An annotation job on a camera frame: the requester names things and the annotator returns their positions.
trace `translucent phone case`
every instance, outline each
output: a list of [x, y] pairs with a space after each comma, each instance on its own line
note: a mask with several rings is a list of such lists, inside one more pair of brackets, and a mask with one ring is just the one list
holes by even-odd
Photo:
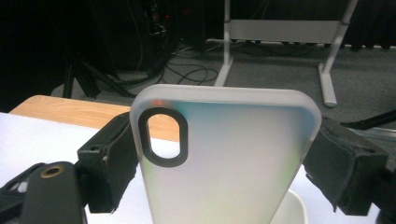
[[[149, 144], [147, 120], [173, 117], [180, 153]], [[154, 223], [270, 223], [321, 123], [298, 91], [155, 85], [131, 111]]]

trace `white tabletop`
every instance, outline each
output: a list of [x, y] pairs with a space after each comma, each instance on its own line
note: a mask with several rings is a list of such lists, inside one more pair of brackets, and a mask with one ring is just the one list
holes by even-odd
[[[38, 162], [76, 162], [77, 150], [98, 131], [3, 113], [0, 113], [0, 127], [0, 186]], [[153, 144], [161, 144], [163, 147], [169, 142], [155, 139]], [[347, 217], [340, 210], [334, 213], [320, 190], [305, 177], [304, 167], [300, 169], [290, 189], [303, 199], [311, 224], [375, 223], [378, 208], [374, 205], [368, 217]], [[90, 224], [152, 223], [140, 170], [137, 169], [135, 179], [129, 184], [120, 207], [114, 214], [88, 213], [87, 219]]]

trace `metal stand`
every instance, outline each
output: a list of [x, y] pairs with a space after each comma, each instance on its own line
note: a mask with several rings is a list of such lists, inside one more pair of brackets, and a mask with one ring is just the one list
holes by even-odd
[[344, 16], [340, 21], [249, 21], [231, 20], [231, 0], [225, 0], [224, 63], [215, 86], [224, 86], [233, 64], [233, 58], [230, 55], [231, 38], [332, 44], [326, 63], [318, 65], [318, 73], [324, 104], [327, 107], [337, 106], [330, 71], [357, 3], [358, 0], [348, 2]]

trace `wooden surface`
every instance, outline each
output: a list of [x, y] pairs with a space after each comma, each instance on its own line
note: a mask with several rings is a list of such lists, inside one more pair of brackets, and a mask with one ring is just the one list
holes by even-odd
[[[36, 95], [15, 107], [9, 113], [35, 119], [46, 119], [101, 129], [117, 115], [129, 112], [131, 107]], [[150, 135], [155, 138], [178, 141], [177, 124], [164, 115], [149, 120]]]

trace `white metal frame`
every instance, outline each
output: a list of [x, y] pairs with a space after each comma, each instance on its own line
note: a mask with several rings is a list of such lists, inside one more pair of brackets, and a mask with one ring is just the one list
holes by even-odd
[[326, 63], [318, 65], [323, 101], [327, 107], [336, 107], [330, 71], [347, 32], [350, 18], [358, 0], [350, 0], [340, 21], [247, 21], [231, 20], [231, 0], [225, 0], [224, 8], [224, 62], [215, 86], [224, 86], [233, 57], [230, 41], [233, 39], [289, 41], [332, 44]]

